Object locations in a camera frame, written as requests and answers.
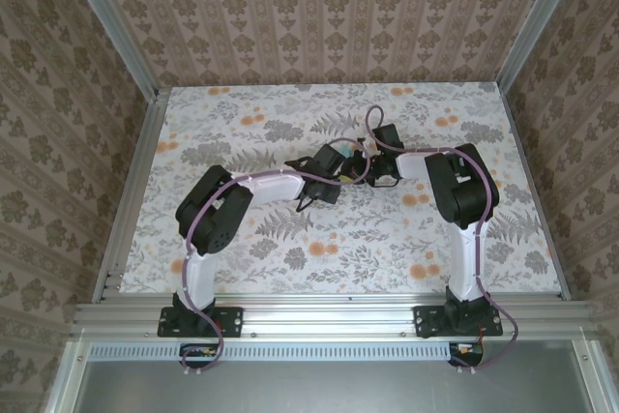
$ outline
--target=floral mat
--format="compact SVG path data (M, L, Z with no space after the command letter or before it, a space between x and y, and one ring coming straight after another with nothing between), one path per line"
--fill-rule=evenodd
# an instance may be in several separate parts
M540 218L494 83L175 88L135 229L122 292L172 292L183 241L176 208L213 164L281 166L338 137L365 135L385 109L407 147L476 144L499 187L486 240L490 291L559 291ZM251 208L218 253L219 293L442 292L450 241L427 181L342 188L336 205Z

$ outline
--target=purple cable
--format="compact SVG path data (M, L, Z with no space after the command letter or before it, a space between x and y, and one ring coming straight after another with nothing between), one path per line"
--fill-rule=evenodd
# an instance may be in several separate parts
M380 111L380 122L378 123L378 126L380 126L383 122L384 116L385 116L385 112L384 110L380 107L380 105L373 105L368 109L368 113L366 113L366 131L368 131L369 136L372 138L372 140L377 144L380 145L386 149L389 150L393 150L394 152L401 152L401 153L410 153L410 152L451 152L453 154L458 155L459 157L462 157L463 159L465 159L467 162L471 163L471 166L473 166L473 168L475 168L475 171L478 172L478 174L480 175L480 177L482 178L482 182L484 183L484 188L486 189L486 208L484 209L484 212L482 213L482 217L480 218L480 220L477 223L477 228L475 229L475 281L477 282L477 286L479 287L480 291L482 292L482 294L484 295L484 298L492 305L494 306L497 310L499 310L501 313L503 313L505 315L505 317L510 321L510 323L512 323L512 325L514 326L514 333L512 334L512 338L510 339L510 341L507 343L507 345L503 348L503 350L501 350L501 352L496 355L492 360L489 360L485 363L482 363L476 367L474 367L475 369L483 369L483 368L487 368L491 365L493 365L494 363L496 363L498 360L500 360L501 358L503 358L503 356L512 348L512 346L514 345L514 343L516 342L516 339L518 337L518 325L516 323L516 321L514 320L514 318L507 313L501 306L499 306L491 297L490 295L487 293L487 291L484 289L484 285L482 284L482 278L480 276L481 273L481 269L482 269L482 244L481 244L481 238L480 238L480 234L482 232L482 226L484 225L484 222L486 221L489 213L490 213L490 209L492 208L492 190L490 189L490 182L487 179L486 175L484 174L484 171L482 170L482 168L479 166L479 164L477 162L475 162L471 157L469 157L468 155L466 155L464 152L456 149L456 148L452 148L452 147L439 147L439 148L421 148L421 149L400 149L398 147L393 147L391 145L385 144L384 142L378 140L378 138L374 135L374 132L371 130L371 127L369 126L369 116L371 115L373 110L379 110ZM452 357L453 360L457 361L458 363L460 363L461 365L463 365L466 369L472 369L473 367L470 367L468 364L466 364L464 361L462 361L460 358L457 357Z
M209 369L210 367L212 367L215 364L215 362L221 357L221 354L223 353L223 334L221 333L221 330L217 326L217 324L215 324L215 321L213 321L213 319L208 314L204 313L198 307L195 306L195 304L193 303L192 297L190 296L190 293L189 293L189 290L188 290L188 286L187 286L187 267L188 267L188 264L189 264L190 255L192 254L192 238L193 238L193 233L195 232L195 229L197 228L198 223L200 222L200 220L202 220L202 217L204 217L204 215L206 214L208 209L211 208L213 203L215 203L215 201L218 198L220 198L225 191L230 189L235 184L241 183L243 181L247 181L247 180L252 179L252 178L263 178L265 176L272 176L274 174L285 173L287 175L293 175L293 176L298 176L298 177L301 177L301 178L313 179L315 181L320 181L322 183L330 184L332 186L348 186L350 184L356 184L356 183L362 181L369 173L369 168L370 168L369 152L363 146L363 144L361 144L360 142L356 141L355 139L351 139L349 137L339 137L339 138L334 139L331 142L329 142L329 145L334 144L336 142L342 142L342 141L344 141L344 142L352 142L353 144L357 145L361 149L361 151L363 152L364 156L366 157L366 169L364 170L364 172L359 177L357 177L357 178L355 178L355 179L353 179L351 181L343 181L342 182L342 181L334 181L333 179L323 178L321 176L316 176L315 174L311 174L311 173L304 173L302 171L295 171L295 170L292 170L292 169L285 169L285 170L270 169L268 171L262 171L262 172L259 172L259 173L245 174L243 176L239 176L237 178L231 179L230 181L225 183L223 186L221 186L219 189L217 189L215 191L215 193L206 201L204 206L200 209L200 211L197 213L197 215L193 219L192 225L190 226L189 231L187 231L187 238L185 240L185 247L187 248L187 256L185 257L185 260L183 260L183 275L182 275L182 279L183 279L183 294L185 295L185 300L187 301L187 304L189 305L190 309L193 312L197 313L198 316L200 316L202 319L204 319L211 326L211 328L213 328L213 331L215 331L215 334L217 335L217 339L218 339L218 350L217 350L217 353L215 354L215 357L213 357L213 360L211 361L211 363L209 363L204 368L204 370ZM186 361L187 361L187 354L192 351L192 348L194 348L194 347L188 348L185 351L185 353L183 354L183 358L181 360L181 365L185 369L190 369L190 367L187 366Z

